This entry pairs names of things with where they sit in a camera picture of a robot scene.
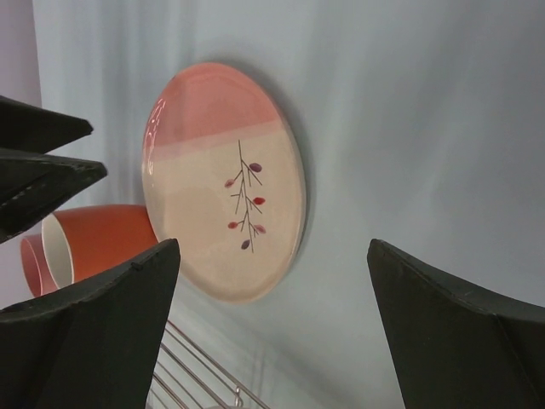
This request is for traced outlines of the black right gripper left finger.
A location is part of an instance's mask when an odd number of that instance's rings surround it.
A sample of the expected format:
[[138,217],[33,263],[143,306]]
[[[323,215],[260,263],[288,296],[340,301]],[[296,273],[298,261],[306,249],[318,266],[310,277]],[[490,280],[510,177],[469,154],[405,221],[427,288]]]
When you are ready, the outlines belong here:
[[167,239],[91,278],[1,311],[3,408],[143,408],[169,316]]

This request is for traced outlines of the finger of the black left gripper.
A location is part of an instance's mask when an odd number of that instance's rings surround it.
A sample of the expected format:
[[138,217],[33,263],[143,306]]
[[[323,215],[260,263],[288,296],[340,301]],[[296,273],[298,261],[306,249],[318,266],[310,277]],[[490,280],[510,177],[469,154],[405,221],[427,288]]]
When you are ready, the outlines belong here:
[[1,96],[1,148],[48,153],[92,132],[86,119]]
[[1,153],[1,241],[38,224],[107,176],[103,163],[39,153]]

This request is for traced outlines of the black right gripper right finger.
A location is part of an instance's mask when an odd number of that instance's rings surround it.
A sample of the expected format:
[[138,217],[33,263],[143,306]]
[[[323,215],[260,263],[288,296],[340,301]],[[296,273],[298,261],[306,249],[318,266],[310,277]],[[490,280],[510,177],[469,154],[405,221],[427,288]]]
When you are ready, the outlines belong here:
[[407,408],[542,408],[544,309],[373,239],[367,263]]

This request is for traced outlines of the pink plastic cup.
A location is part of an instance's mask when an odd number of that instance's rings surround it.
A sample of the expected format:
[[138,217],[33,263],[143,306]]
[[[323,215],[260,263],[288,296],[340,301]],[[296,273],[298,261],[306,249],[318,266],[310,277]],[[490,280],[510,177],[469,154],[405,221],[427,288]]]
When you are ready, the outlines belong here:
[[27,235],[21,239],[20,256],[26,283],[34,297],[57,290],[45,259],[41,234]]

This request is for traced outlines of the pink and cream plate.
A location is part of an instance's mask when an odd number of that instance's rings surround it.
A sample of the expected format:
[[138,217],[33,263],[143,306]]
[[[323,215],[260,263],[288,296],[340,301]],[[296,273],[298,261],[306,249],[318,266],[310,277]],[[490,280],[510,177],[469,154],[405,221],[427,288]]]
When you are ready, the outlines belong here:
[[158,239],[176,239],[181,275],[216,300],[253,302],[289,272],[307,189],[301,155],[276,101],[218,63],[178,72],[143,138],[142,185]]

